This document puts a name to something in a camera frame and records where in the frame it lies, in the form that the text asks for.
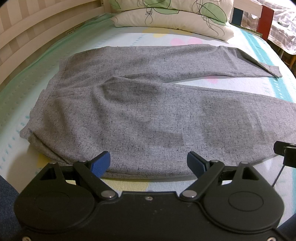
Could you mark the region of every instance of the white pillow with green leaves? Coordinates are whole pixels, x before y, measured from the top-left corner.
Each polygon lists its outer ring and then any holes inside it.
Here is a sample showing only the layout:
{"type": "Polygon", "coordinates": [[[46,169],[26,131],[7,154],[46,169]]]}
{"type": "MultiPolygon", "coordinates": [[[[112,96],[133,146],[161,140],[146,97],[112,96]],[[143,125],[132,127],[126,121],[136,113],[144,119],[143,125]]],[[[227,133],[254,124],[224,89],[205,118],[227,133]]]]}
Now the white pillow with green leaves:
{"type": "Polygon", "coordinates": [[[167,8],[205,15],[219,22],[229,21],[233,0],[109,0],[115,10],[167,8]]]}
{"type": "Polygon", "coordinates": [[[180,29],[220,40],[233,37],[232,26],[192,12],[166,8],[140,8],[112,17],[116,27],[160,27],[180,29]]]}

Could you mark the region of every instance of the wooden bed frame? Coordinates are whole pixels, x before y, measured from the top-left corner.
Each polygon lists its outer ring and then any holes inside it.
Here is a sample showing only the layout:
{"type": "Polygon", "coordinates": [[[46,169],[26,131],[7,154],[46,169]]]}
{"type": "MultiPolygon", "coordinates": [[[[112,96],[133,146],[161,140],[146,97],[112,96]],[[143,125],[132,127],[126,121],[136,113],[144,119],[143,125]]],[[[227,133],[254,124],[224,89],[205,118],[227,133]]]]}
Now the wooden bed frame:
{"type": "MultiPolygon", "coordinates": [[[[260,17],[258,31],[267,39],[272,18],[263,17],[266,7],[251,0],[234,0],[234,8],[260,17]]],[[[0,8],[0,91],[69,31],[111,11],[108,0],[7,1],[0,8]]]]}

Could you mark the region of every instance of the red bed post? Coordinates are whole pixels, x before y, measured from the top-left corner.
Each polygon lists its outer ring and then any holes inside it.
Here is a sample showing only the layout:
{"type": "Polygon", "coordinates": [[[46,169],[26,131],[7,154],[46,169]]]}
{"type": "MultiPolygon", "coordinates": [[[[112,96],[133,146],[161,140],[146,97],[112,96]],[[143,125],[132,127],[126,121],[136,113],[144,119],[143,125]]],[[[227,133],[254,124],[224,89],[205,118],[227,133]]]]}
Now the red bed post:
{"type": "Polygon", "coordinates": [[[257,32],[262,34],[262,38],[267,41],[270,32],[272,19],[274,18],[273,9],[262,5],[261,18],[259,19],[257,32]]]}

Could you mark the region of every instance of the screw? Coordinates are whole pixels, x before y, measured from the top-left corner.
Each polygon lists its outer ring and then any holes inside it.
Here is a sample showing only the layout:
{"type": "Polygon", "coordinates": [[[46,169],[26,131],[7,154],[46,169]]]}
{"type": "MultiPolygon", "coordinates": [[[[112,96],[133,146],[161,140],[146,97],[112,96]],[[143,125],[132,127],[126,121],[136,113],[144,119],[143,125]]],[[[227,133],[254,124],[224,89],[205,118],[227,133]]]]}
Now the screw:
{"type": "Polygon", "coordinates": [[[153,197],[145,197],[145,199],[146,199],[147,201],[152,201],[152,200],[153,200],[153,197]]]}
{"type": "Polygon", "coordinates": [[[185,190],[182,195],[187,198],[194,198],[197,196],[197,192],[193,190],[185,190]]]}
{"type": "Polygon", "coordinates": [[[113,198],[115,197],[116,193],[112,190],[106,190],[106,191],[102,191],[101,195],[104,198],[113,198]]]}
{"type": "Polygon", "coordinates": [[[31,241],[31,239],[29,237],[23,237],[22,241],[31,241]]]}

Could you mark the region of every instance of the plaid cloth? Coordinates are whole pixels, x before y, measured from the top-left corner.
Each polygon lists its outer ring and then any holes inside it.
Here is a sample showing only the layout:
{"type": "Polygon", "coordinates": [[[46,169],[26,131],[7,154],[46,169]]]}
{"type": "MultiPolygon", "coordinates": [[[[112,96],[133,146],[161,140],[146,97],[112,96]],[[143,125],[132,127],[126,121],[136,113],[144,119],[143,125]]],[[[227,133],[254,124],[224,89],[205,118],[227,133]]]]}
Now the plaid cloth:
{"type": "MultiPolygon", "coordinates": [[[[274,0],[252,1],[274,10],[268,39],[288,54],[296,55],[296,6],[290,0],[282,0],[283,6],[273,3],[274,0]]],[[[242,27],[256,30],[258,22],[257,16],[244,11],[242,27]]]]}

